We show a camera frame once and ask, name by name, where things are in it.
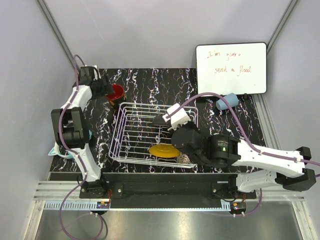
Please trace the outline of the red and black mug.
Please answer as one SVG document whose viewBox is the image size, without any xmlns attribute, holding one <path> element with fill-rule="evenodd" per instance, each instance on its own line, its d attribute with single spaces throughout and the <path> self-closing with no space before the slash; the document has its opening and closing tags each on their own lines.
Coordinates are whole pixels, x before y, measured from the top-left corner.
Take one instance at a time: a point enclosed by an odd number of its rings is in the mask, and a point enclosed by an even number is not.
<svg viewBox="0 0 320 240">
<path fill-rule="evenodd" d="M 126 102 L 126 93 L 124 87 L 119 84 L 113 84 L 112 88 L 114 93 L 108 94 L 106 98 L 110 104 L 110 107 L 114 111 L 117 111 L 120 105 Z"/>
</svg>

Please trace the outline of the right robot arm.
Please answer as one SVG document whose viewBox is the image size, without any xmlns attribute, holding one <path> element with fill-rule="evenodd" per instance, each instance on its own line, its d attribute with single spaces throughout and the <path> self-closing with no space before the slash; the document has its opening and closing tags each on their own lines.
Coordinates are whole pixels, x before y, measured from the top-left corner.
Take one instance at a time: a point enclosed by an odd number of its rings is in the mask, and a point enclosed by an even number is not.
<svg viewBox="0 0 320 240">
<path fill-rule="evenodd" d="M 258 168 L 256 172 L 230 178 L 227 192 L 235 199 L 244 193 L 274 186 L 303 192 L 317 182 L 315 171 L 306 167 L 310 155 L 303 154 L 310 152 L 307 147 L 282 151 L 226 135 L 204 137 L 198 130 L 185 126 L 173 133 L 171 143 L 197 165 L 218 169 L 230 166 Z"/>
</svg>

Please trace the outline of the yellow patterned bowl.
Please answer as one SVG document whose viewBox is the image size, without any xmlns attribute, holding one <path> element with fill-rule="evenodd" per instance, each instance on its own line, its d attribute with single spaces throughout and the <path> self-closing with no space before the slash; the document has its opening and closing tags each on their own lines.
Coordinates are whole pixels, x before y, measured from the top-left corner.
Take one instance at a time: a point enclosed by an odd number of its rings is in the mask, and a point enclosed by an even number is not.
<svg viewBox="0 0 320 240">
<path fill-rule="evenodd" d="M 170 144 L 156 144 L 149 148 L 149 153 L 158 158 L 175 158 L 180 155 L 180 151 Z"/>
</svg>

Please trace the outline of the white wire dish rack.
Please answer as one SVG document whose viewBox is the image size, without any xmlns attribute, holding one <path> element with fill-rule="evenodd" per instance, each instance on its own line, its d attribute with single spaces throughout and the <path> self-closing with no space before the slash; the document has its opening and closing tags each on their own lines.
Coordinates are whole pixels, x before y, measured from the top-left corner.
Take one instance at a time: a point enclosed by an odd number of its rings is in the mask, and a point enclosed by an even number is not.
<svg viewBox="0 0 320 240">
<path fill-rule="evenodd" d="M 108 155 L 114 161 L 127 164 L 191 169 L 196 164 L 179 164 L 176 157 L 162 158 L 149 153 L 157 144 L 171 144 L 168 127 L 154 126 L 157 115 L 166 114 L 169 105 L 123 102 L 113 127 Z"/>
</svg>

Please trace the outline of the light blue cup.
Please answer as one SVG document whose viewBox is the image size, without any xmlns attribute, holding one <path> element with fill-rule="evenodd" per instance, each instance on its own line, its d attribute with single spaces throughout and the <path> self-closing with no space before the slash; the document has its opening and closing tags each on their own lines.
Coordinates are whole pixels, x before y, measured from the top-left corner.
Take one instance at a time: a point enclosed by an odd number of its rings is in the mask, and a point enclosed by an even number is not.
<svg viewBox="0 0 320 240">
<path fill-rule="evenodd" d="M 239 104 L 239 99 L 238 99 L 237 95 L 234 93 L 230 93 L 228 95 L 225 95 L 223 97 L 223 99 L 230 105 L 231 108 L 236 107 Z M 219 99 L 216 102 L 216 107 L 220 111 L 224 111 L 224 110 L 228 109 L 227 104 L 222 99 Z"/>
</svg>

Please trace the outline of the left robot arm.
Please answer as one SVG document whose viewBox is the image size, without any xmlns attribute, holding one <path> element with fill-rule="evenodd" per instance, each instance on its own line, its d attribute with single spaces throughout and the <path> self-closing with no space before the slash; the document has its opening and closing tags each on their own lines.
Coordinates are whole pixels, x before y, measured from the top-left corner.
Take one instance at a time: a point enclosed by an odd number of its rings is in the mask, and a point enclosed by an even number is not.
<svg viewBox="0 0 320 240">
<path fill-rule="evenodd" d="M 55 144 L 64 147 L 75 160 L 82 174 L 81 192 L 103 198 L 108 184 L 96 164 L 89 142 L 92 132 L 86 123 L 84 108 L 90 100 L 105 97 L 112 92 L 112 85 L 99 73 L 96 65 L 80 67 L 72 92 L 64 105 L 51 111 Z"/>
</svg>

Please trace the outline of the black floral square plate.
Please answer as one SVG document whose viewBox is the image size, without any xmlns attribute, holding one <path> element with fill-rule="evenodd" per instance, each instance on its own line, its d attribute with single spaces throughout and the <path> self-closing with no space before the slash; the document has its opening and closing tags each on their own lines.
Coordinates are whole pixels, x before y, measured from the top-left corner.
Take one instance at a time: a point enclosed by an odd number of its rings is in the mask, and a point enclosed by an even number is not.
<svg viewBox="0 0 320 240">
<path fill-rule="evenodd" d="M 154 126 L 158 126 L 158 127 L 167 127 L 170 128 L 171 125 L 171 120 L 170 118 L 168 118 L 168 114 L 158 114 L 153 120 L 152 120 L 152 124 Z"/>
</svg>

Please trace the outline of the brown patterned bowl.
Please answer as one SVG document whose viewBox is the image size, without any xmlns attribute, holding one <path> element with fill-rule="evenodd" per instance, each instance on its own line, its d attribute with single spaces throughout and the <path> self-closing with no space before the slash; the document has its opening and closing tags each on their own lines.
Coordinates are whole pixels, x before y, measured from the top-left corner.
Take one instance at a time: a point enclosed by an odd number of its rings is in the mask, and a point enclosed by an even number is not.
<svg viewBox="0 0 320 240">
<path fill-rule="evenodd" d="M 179 156 L 176 157 L 176 162 L 178 164 L 191 164 L 189 157 L 186 154 L 180 153 Z"/>
</svg>

